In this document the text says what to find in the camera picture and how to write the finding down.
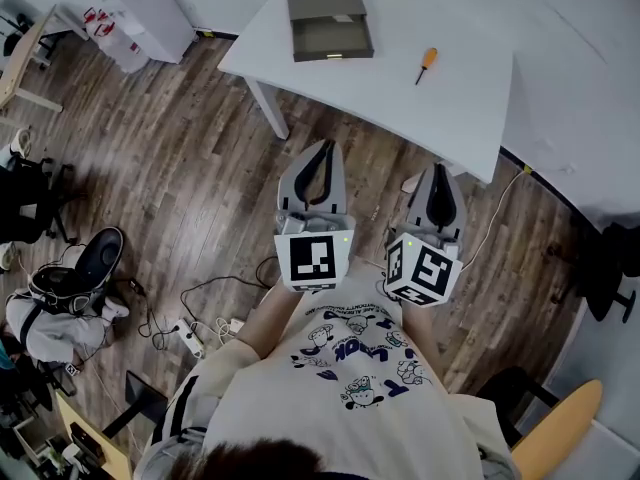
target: white cable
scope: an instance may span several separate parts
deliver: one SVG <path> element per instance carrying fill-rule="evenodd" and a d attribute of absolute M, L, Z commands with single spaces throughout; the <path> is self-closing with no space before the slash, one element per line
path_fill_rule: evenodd
<path fill-rule="evenodd" d="M 84 346 L 84 353 L 89 355 L 88 352 L 87 352 L 87 346 L 86 345 L 83 345 L 83 346 Z M 107 389 L 107 386 L 104 385 L 104 382 L 102 382 L 102 379 L 100 378 L 100 375 L 98 375 L 98 370 L 96 370 L 96 367 L 93 366 L 93 363 L 91 363 L 91 362 L 89 363 L 89 366 L 91 366 L 91 369 L 93 370 L 93 373 L 98 378 L 98 381 L 100 382 L 100 385 L 102 386 L 102 389 L 107 394 L 107 397 L 109 397 L 109 400 L 111 400 L 111 403 L 116 408 L 116 411 L 118 411 L 120 414 L 122 414 L 122 411 L 120 410 L 120 407 L 118 407 L 118 404 L 116 403 L 116 401 L 113 399 L 113 397 L 109 393 L 109 390 Z M 133 446 L 135 446 L 136 450 L 138 450 L 138 453 L 140 453 L 140 455 L 142 455 L 142 450 L 140 449 L 140 447 L 138 446 L 138 443 L 136 442 L 136 436 L 133 434 L 133 430 L 131 430 L 131 427 L 129 426 L 129 423 L 127 423 L 127 430 L 131 434 L 131 440 L 133 441 Z"/>
<path fill-rule="evenodd" d="M 197 320 L 195 322 L 193 322 L 191 324 L 191 330 L 195 331 L 196 326 L 200 326 L 200 327 L 204 327 L 205 329 L 207 329 L 208 331 L 212 332 L 213 334 L 215 334 L 218 337 L 218 341 L 220 341 L 220 345 L 224 345 L 224 340 L 222 339 L 224 336 L 231 336 L 233 337 L 233 334 L 231 332 L 229 332 L 229 322 L 227 322 L 224 318 L 222 318 L 221 316 L 219 316 L 218 318 L 216 318 L 216 327 L 217 327 L 217 331 L 212 329 L 211 327 L 209 327 L 206 324 L 203 324 L 202 322 L 198 322 Z"/>
<path fill-rule="evenodd" d="M 502 195 L 500 196 L 500 200 L 498 201 L 498 207 L 496 208 L 495 213 L 493 214 L 493 216 L 491 217 L 491 220 L 489 221 L 489 227 L 487 228 L 487 234 L 484 235 L 484 238 L 482 239 L 482 242 L 480 242 L 480 246 L 476 249 L 476 252 L 473 255 L 473 257 L 471 258 L 471 260 L 464 267 L 462 267 L 462 270 L 460 272 L 464 272 L 465 270 L 467 270 L 471 266 L 471 264 L 475 261 L 476 257 L 478 256 L 478 253 L 482 249 L 482 246 L 487 241 L 487 238 L 489 238 L 489 233 L 491 233 L 491 226 L 493 225 L 493 221 L 495 220 L 496 216 L 498 215 L 498 212 L 500 211 L 500 206 L 502 205 L 502 201 L 504 200 L 504 196 L 507 195 L 507 192 L 511 188 L 511 185 L 513 185 L 515 183 L 515 181 L 520 176 L 522 176 L 524 173 L 525 173 L 525 171 L 520 171 L 518 174 L 516 174 L 513 177 L 513 179 L 509 182 L 509 184 L 507 185 L 507 188 L 505 188 L 504 191 L 502 192 Z"/>

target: cartoon character print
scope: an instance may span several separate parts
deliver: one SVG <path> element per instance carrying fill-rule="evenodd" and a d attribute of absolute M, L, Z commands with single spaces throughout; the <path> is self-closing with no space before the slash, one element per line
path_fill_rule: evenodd
<path fill-rule="evenodd" d="M 405 384 L 420 385 L 424 381 L 431 384 L 427 370 L 418 361 L 400 361 L 398 363 L 398 375 Z"/>
<path fill-rule="evenodd" d="M 408 347 L 409 343 L 400 331 L 393 331 L 387 333 L 385 338 L 394 347 Z"/>
<path fill-rule="evenodd" d="M 344 316 L 337 315 L 333 311 L 325 311 L 324 313 L 325 320 L 331 320 L 333 318 L 341 318 L 343 320 L 346 320 L 347 327 L 351 329 L 351 332 L 353 332 L 353 334 L 356 334 L 357 336 L 360 336 L 369 325 L 369 320 L 371 320 L 372 318 L 375 318 L 375 316 L 374 315 L 367 315 L 367 316 L 356 315 L 356 316 L 352 316 L 351 318 L 347 318 Z"/>
<path fill-rule="evenodd" d="M 300 352 L 305 356 L 315 356 L 318 354 L 327 343 L 333 340 L 331 329 L 333 329 L 333 325 L 324 324 L 311 331 L 308 338 L 313 341 L 314 347 L 303 348 Z"/>
<path fill-rule="evenodd" d="M 373 392 L 371 380 L 367 376 L 354 380 L 345 391 L 346 394 L 340 395 L 340 398 L 346 402 L 345 407 L 349 410 L 354 407 L 369 407 L 384 400 L 382 395 L 376 396 Z"/>
<path fill-rule="evenodd" d="M 317 357 L 299 357 L 291 356 L 291 362 L 294 368 L 304 368 L 305 366 L 319 366 L 320 368 L 326 368 L 329 363 L 318 359 Z"/>

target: desk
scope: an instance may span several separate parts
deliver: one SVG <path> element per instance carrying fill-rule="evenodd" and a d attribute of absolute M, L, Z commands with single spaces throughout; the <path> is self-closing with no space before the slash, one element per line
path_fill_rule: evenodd
<path fill-rule="evenodd" d="M 32 92 L 26 91 L 20 87 L 22 77 L 27 69 L 29 60 L 32 58 L 34 51 L 38 46 L 38 41 L 40 41 L 40 37 L 44 32 L 47 21 L 49 21 L 54 14 L 56 14 L 55 6 L 52 7 L 48 13 L 43 14 L 27 31 L 27 33 L 20 38 L 20 41 L 18 41 L 18 44 L 13 50 L 11 57 L 9 57 L 9 62 L 7 62 L 7 66 L 2 73 L 2 78 L 0 78 L 0 108 L 4 107 L 14 96 L 19 96 L 20 98 L 29 100 L 37 105 L 53 110 L 54 112 L 62 112 L 61 105 L 49 101 L 42 96 L 38 96 L 37 94 L 33 94 Z M 11 125 L 16 124 L 7 119 L 3 119 L 1 122 Z"/>
<path fill-rule="evenodd" d="M 62 421 L 69 438 L 71 438 L 71 424 L 77 423 L 82 430 L 95 439 L 102 447 L 106 460 L 102 469 L 115 478 L 115 480 L 131 480 L 131 462 L 124 450 L 113 444 L 110 439 L 91 425 L 91 423 L 86 422 L 82 416 L 69 405 L 63 395 L 56 392 L 56 398 L 58 399 L 58 408 L 60 409 L 60 415 L 62 416 Z"/>
<path fill-rule="evenodd" d="M 513 52 L 432 0 L 364 0 L 372 59 L 294 62 L 287 0 L 269 0 L 218 68 L 245 78 L 276 135 L 285 89 L 354 114 L 485 183 L 504 129 Z M 438 58 L 414 85 L 427 49 Z"/>
<path fill-rule="evenodd" d="M 589 430 L 602 400 L 602 383 L 583 384 L 516 444 L 511 454 L 522 480 L 541 480 L 556 469 Z"/>

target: power strip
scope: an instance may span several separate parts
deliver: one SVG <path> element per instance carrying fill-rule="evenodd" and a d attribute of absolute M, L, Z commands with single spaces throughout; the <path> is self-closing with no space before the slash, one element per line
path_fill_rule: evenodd
<path fill-rule="evenodd" d="M 191 330 L 191 327 L 184 321 L 184 319 L 177 320 L 173 325 L 173 330 L 178 333 L 180 339 L 184 341 L 185 345 L 189 347 L 191 353 L 198 359 L 204 357 L 204 345 L 200 339 Z"/>

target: white table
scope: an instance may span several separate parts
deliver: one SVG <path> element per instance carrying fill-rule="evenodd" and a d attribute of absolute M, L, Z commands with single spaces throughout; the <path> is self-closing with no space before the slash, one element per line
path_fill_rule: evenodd
<path fill-rule="evenodd" d="M 287 0 L 269 0 L 219 65 L 245 78 L 276 135 L 289 130 L 285 89 L 354 114 L 442 157 L 455 173 L 493 178 L 513 52 L 433 0 L 364 0 L 372 59 L 294 62 Z M 432 68 L 414 85 L 422 57 Z"/>

